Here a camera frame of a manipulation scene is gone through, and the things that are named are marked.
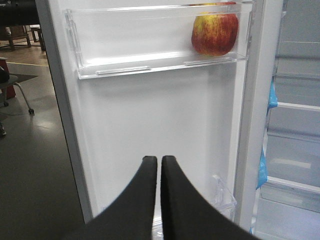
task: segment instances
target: refrigerator door shelf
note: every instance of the refrigerator door shelf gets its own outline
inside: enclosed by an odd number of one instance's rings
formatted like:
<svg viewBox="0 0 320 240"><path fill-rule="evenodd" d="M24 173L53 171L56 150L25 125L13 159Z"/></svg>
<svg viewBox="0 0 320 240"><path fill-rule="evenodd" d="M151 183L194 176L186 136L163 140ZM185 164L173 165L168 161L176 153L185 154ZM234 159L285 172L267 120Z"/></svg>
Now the refrigerator door shelf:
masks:
<svg viewBox="0 0 320 240"><path fill-rule="evenodd" d="M245 61L252 8L252 1L236 1L67 9L65 16L79 78L88 79ZM235 14L239 23L231 51L222 56L197 53L191 41L196 17L225 14Z"/></svg>

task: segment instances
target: red apple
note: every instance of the red apple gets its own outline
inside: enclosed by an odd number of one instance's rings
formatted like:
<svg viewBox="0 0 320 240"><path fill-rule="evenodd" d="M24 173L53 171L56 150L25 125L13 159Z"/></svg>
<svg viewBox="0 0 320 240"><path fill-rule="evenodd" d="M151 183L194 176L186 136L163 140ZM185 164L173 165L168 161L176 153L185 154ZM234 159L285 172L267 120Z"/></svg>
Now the red apple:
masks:
<svg viewBox="0 0 320 240"><path fill-rule="evenodd" d="M207 3L206 5L230 5L235 2ZM191 42L203 55L222 56L234 47L239 21L234 13L201 15L195 18Z"/></svg>

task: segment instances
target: black object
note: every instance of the black object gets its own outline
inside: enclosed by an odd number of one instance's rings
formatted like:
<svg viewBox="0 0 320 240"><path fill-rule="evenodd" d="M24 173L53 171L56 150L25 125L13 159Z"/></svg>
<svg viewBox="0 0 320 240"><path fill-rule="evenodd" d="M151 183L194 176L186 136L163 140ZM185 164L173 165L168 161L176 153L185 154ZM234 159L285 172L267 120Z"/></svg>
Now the black object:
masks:
<svg viewBox="0 0 320 240"><path fill-rule="evenodd" d="M164 240L257 240L200 195L174 156L162 158L161 214Z"/></svg>
<svg viewBox="0 0 320 240"><path fill-rule="evenodd" d="M0 84L8 82L9 78L9 73L0 66Z"/></svg>
<svg viewBox="0 0 320 240"><path fill-rule="evenodd" d="M157 158L145 156L135 176L100 215L63 240L151 240Z"/></svg>
<svg viewBox="0 0 320 240"><path fill-rule="evenodd" d="M0 0L0 26L40 24L35 0Z"/></svg>

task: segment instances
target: wooden chair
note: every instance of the wooden chair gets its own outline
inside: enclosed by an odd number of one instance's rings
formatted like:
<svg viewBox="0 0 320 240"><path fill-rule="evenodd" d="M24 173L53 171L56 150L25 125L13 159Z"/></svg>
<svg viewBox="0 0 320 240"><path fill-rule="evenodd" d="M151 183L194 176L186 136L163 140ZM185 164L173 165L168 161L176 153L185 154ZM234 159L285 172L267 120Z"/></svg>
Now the wooden chair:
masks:
<svg viewBox="0 0 320 240"><path fill-rule="evenodd" d="M15 50L15 45L18 46L18 44L14 44L14 40L19 39L26 39L27 46L31 47L30 38L25 26L0 27L0 41L9 41L12 51Z"/></svg>

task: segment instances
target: gray floor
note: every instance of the gray floor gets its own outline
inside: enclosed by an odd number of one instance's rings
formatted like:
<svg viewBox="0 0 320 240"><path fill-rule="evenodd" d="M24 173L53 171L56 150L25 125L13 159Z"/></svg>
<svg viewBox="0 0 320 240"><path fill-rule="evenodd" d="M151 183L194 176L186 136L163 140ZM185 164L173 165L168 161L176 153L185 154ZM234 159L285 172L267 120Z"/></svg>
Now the gray floor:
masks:
<svg viewBox="0 0 320 240"><path fill-rule="evenodd" d="M39 77L21 83L34 115L16 87L9 106L0 103L0 239L57 240L83 217L49 68L8 67Z"/></svg>

